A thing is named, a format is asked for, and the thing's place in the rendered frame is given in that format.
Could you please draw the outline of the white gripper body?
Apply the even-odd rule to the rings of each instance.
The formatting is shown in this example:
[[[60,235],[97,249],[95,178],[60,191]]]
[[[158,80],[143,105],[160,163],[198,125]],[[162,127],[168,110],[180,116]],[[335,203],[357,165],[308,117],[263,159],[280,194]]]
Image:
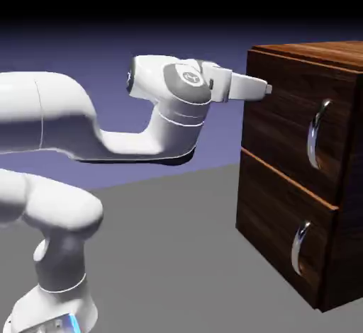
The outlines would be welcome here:
[[[233,72],[229,100],[259,101],[269,93],[269,84],[262,79]]]

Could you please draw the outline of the dark wooden cabinet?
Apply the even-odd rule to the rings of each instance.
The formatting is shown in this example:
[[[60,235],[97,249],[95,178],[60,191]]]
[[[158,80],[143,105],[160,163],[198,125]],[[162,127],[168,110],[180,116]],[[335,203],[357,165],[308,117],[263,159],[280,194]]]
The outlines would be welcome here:
[[[363,298],[363,40],[255,45],[238,232],[313,308]]]

